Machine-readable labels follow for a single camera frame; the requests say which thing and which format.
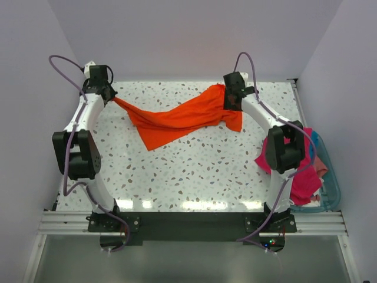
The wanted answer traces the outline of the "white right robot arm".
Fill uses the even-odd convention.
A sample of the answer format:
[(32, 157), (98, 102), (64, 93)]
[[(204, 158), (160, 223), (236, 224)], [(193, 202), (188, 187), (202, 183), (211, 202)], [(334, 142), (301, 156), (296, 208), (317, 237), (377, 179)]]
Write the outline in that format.
[(303, 125), (287, 121), (258, 97), (255, 87), (248, 87), (238, 71), (223, 76), (225, 84), (224, 108), (242, 111), (258, 123), (266, 133), (264, 156), (271, 171), (270, 195), (265, 207), (270, 210), (262, 217), (268, 231), (283, 225), (280, 213), (290, 207), (290, 192), (294, 174), (305, 158)]

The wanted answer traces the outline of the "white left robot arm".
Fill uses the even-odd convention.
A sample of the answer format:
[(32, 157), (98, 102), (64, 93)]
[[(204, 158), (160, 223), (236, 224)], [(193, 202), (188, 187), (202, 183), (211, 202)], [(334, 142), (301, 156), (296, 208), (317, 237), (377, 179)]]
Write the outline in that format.
[(100, 174), (101, 155), (93, 138), (97, 119), (117, 92), (112, 87), (107, 65), (90, 61), (83, 68), (85, 81), (79, 87), (79, 104), (73, 118), (63, 131), (52, 135), (58, 167), (63, 175), (62, 194), (82, 188), (89, 198), (92, 211), (103, 214), (101, 224), (108, 231), (121, 227), (122, 217), (115, 199), (105, 187)]

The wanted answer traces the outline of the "orange t shirt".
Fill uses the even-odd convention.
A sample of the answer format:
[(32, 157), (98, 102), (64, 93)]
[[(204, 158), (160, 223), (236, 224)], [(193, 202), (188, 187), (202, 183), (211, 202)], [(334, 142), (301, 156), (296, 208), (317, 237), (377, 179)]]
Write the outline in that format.
[(118, 106), (127, 111), (147, 150), (155, 150), (200, 128), (216, 126), (222, 121), (232, 131), (242, 129), (242, 112), (223, 108), (225, 86), (215, 84), (199, 96), (164, 112), (151, 112), (120, 99)]

